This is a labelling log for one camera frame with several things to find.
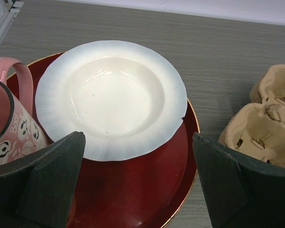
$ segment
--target mug handle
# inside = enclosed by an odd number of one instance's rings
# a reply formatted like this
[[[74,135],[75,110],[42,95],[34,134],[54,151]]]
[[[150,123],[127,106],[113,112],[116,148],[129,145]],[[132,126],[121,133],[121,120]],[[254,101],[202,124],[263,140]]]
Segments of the mug handle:
[[[10,57],[0,57],[0,81],[6,85],[7,73],[15,68],[19,84],[19,101],[30,116],[33,115],[33,77],[29,68],[20,60]]]

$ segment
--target white plate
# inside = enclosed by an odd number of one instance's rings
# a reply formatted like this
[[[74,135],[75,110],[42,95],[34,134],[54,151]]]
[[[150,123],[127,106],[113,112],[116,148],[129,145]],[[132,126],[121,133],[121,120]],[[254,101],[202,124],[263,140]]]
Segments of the white plate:
[[[58,57],[41,77],[36,111],[57,141],[86,136],[84,158],[122,161],[154,151],[182,124],[187,94],[158,53],[125,41],[96,41]]]

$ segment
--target mug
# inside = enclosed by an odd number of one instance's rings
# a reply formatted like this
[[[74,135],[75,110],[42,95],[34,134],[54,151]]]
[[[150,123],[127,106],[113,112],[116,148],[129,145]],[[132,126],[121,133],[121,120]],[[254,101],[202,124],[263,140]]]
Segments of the mug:
[[[19,100],[6,85],[11,67],[18,76]],[[48,145],[32,114],[33,78],[29,68],[17,59],[0,57],[0,165]]]

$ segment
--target table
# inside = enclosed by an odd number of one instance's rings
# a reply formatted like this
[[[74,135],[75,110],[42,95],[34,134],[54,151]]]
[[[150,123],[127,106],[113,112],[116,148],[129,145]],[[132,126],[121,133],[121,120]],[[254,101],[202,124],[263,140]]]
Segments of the table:
[[[71,3],[26,0],[0,46],[0,56],[28,64],[95,40],[151,48],[180,73],[201,132],[211,139],[249,103],[253,84],[273,64],[285,64],[285,26]],[[169,228],[210,228],[197,178]]]

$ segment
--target egg carton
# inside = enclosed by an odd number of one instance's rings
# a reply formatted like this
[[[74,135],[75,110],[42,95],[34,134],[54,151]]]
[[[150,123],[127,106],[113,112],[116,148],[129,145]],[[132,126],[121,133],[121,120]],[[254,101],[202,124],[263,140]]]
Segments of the egg carton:
[[[285,65],[273,65],[250,92],[219,142],[261,161],[285,167]]]

